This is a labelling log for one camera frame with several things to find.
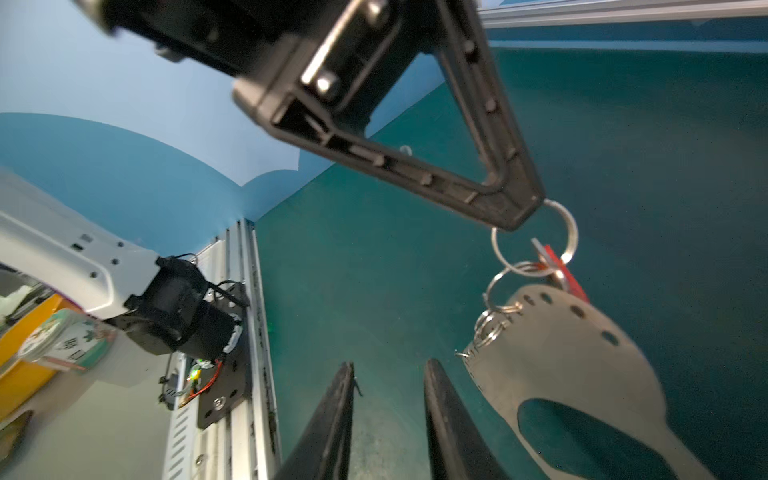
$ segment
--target white floor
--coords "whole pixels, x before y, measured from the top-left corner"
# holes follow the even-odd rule
[[[157,379],[166,361],[120,333],[91,371],[57,374],[18,411],[35,417],[0,478],[160,478],[170,412],[157,402]]]

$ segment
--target container lid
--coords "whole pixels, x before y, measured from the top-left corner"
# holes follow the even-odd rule
[[[69,326],[74,316],[70,309],[61,309],[29,334],[18,349],[18,358],[28,362],[40,359],[56,343],[59,335]]]

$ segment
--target red wire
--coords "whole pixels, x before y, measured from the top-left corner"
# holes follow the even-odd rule
[[[210,377],[210,380],[208,380],[208,383],[205,385],[205,387],[203,387],[200,390],[197,390],[195,393],[190,395],[189,398],[187,398],[187,401],[184,403],[184,405],[188,404],[190,400],[200,395],[202,392],[205,392],[206,390],[208,390],[210,386],[213,385],[214,382],[216,382],[216,379],[219,378],[219,372],[221,371],[221,366],[224,364],[224,362],[217,360],[216,364],[217,364],[217,367],[216,367],[216,373],[214,373],[214,376]]]

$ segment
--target yellow bin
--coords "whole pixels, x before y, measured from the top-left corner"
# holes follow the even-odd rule
[[[14,359],[14,355],[34,329],[63,308],[82,311],[69,300],[54,295],[0,338],[0,419],[16,410],[56,373],[53,369]]]

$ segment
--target cylindrical container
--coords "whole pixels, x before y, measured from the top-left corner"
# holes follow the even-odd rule
[[[45,320],[22,343],[18,358],[67,372],[90,369],[109,348],[115,331],[70,309]]]

